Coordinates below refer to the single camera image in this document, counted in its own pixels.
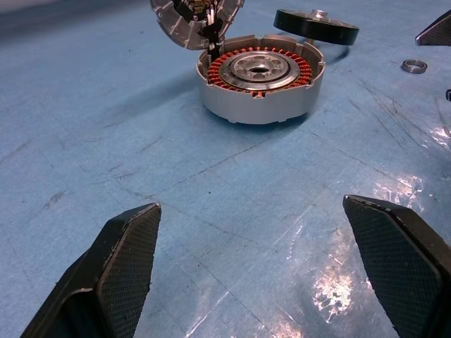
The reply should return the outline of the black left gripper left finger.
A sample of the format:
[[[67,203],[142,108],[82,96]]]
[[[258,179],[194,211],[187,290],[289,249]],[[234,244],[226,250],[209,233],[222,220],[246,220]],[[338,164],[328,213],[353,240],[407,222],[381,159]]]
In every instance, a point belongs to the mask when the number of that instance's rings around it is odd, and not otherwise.
[[[108,220],[22,336],[133,337],[151,285],[160,220],[156,203]]]

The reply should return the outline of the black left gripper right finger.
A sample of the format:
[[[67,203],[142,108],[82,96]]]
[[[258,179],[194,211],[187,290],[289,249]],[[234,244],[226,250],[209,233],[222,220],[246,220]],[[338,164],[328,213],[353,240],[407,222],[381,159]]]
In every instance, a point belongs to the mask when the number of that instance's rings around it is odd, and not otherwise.
[[[450,246],[412,209],[342,201],[367,277],[400,337],[450,336]]]

